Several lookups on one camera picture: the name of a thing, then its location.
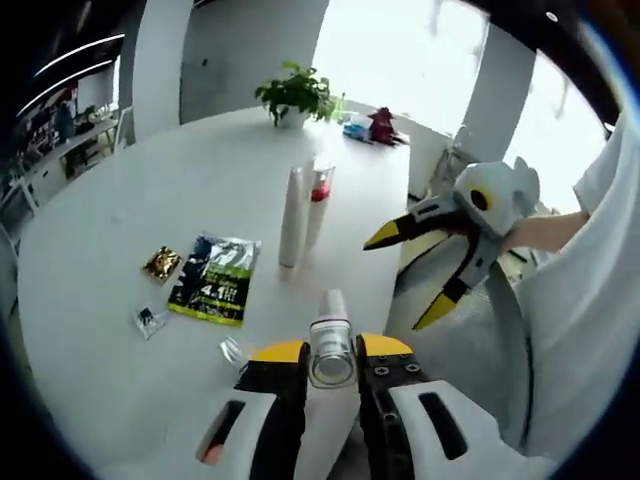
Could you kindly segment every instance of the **potted plant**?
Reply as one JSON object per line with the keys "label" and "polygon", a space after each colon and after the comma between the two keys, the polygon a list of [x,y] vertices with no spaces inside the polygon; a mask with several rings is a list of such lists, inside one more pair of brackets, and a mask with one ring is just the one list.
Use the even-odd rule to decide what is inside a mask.
{"label": "potted plant", "polygon": [[282,68],[290,70],[288,78],[269,80],[255,91],[255,97],[260,98],[269,111],[274,125],[302,128],[309,117],[331,118],[335,103],[331,99],[329,79],[317,79],[315,68],[302,68],[295,62],[284,62]]}

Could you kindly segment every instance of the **small packet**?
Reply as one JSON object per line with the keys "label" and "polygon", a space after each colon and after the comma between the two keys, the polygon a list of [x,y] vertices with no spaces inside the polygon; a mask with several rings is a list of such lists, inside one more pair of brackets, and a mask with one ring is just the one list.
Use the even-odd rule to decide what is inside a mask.
{"label": "small packet", "polygon": [[135,312],[135,324],[142,332],[145,340],[149,340],[151,335],[166,325],[167,313],[168,312],[154,313],[149,307],[142,307]]}
{"label": "small packet", "polygon": [[169,295],[168,308],[241,327],[261,243],[203,233]]}
{"label": "small packet", "polygon": [[151,277],[164,283],[180,265],[182,257],[169,247],[162,247],[149,259],[142,269]]}

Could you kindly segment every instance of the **flower pot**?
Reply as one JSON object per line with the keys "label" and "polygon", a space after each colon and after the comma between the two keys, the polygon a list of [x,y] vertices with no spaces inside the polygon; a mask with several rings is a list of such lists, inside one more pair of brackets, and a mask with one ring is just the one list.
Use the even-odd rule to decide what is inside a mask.
{"label": "flower pot", "polygon": [[304,125],[305,120],[309,118],[308,112],[300,113],[296,107],[291,108],[284,118],[278,122],[278,127],[291,130],[300,130]]}

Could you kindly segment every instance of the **ceiling light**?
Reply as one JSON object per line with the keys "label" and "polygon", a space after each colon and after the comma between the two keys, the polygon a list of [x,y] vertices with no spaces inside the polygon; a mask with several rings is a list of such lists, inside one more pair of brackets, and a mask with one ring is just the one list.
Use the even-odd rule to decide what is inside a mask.
{"label": "ceiling light", "polygon": [[42,67],[40,70],[36,72],[34,77],[37,77],[42,72],[44,72],[47,68],[52,67],[56,63],[61,62],[65,58],[69,58],[71,55],[75,55],[76,53],[81,52],[82,50],[86,50],[87,48],[95,47],[96,45],[100,45],[101,43],[111,42],[112,40],[116,40],[118,38],[123,38],[123,37],[124,37],[124,33],[119,33],[118,35],[103,38],[102,40],[96,40],[95,42],[87,43],[86,45],[76,48],[75,50],[71,50],[70,52],[67,52],[64,55],[56,58],[55,60],[52,60],[49,63],[47,63],[44,67]]}
{"label": "ceiling light", "polygon": [[20,109],[20,111],[16,114],[16,117],[19,117],[22,112],[24,112],[27,108],[29,108],[31,105],[33,105],[34,103],[36,103],[38,100],[40,100],[42,97],[44,97],[47,93],[49,93],[51,90],[55,90],[56,88],[58,88],[60,85],[63,85],[65,82],[68,82],[69,80],[71,80],[72,78],[75,77],[79,77],[80,75],[90,72],[91,70],[95,70],[96,68],[100,68],[103,65],[107,65],[109,63],[113,62],[113,60],[107,60],[106,62],[101,62],[101,63],[97,63],[96,65],[89,67],[89,68],[85,68],[84,70],[80,70],[79,72],[74,73],[73,75],[69,75],[67,78],[65,78],[64,80],[60,80],[58,83],[56,83],[55,85],[51,85],[49,88],[47,88],[44,92],[40,93],[39,95],[37,95],[33,100],[31,100],[29,103],[27,103],[24,107],[22,107]]}

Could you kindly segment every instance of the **red figurine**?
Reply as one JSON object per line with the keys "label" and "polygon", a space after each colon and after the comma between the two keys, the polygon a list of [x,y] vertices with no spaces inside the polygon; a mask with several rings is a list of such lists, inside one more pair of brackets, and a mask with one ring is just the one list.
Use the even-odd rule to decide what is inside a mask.
{"label": "red figurine", "polygon": [[393,125],[391,125],[393,115],[391,115],[387,107],[378,109],[369,115],[369,118],[373,120],[373,123],[369,127],[371,140],[392,146],[397,143],[397,134]]}

